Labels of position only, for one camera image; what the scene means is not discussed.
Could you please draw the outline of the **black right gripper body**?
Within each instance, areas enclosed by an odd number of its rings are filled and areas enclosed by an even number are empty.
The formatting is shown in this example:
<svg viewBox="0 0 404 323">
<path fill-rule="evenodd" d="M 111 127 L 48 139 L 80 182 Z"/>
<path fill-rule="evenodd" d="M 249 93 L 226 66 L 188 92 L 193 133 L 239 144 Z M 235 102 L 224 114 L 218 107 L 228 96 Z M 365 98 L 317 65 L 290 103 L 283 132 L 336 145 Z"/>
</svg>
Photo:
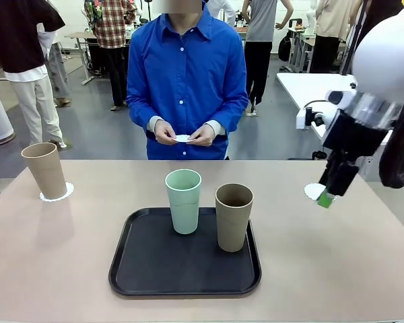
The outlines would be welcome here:
<svg viewBox="0 0 404 323">
<path fill-rule="evenodd" d="M 323 147 L 348 154 L 351 158 L 372 156 L 387 134 L 386 129 L 371 129 L 338 110 L 325 132 Z"/>
</svg>

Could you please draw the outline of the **person's left hand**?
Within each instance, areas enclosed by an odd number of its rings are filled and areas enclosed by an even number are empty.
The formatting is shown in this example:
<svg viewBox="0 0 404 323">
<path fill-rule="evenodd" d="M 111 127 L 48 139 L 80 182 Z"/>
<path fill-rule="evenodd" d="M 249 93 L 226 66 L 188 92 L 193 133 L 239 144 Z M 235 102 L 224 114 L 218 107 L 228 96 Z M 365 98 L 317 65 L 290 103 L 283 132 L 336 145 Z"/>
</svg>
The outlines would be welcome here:
<svg viewBox="0 0 404 323">
<path fill-rule="evenodd" d="M 209 147 L 215 139 L 215 131 L 209 124 L 199 127 L 190 137 L 188 144 Z"/>
</svg>

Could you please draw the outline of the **person's right hand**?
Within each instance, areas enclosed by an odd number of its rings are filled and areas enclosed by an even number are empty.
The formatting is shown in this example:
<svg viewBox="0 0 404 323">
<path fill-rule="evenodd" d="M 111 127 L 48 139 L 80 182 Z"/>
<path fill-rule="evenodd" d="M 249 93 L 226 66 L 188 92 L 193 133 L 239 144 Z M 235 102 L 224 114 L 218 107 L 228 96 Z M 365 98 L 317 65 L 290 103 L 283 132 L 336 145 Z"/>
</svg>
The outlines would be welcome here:
<svg viewBox="0 0 404 323">
<path fill-rule="evenodd" d="M 165 120 L 159 119 L 156 121 L 154 126 L 154 134 L 158 143 L 163 145 L 177 144 L 176 134 L 170 123 L 166 122 Z"/>
</svg>

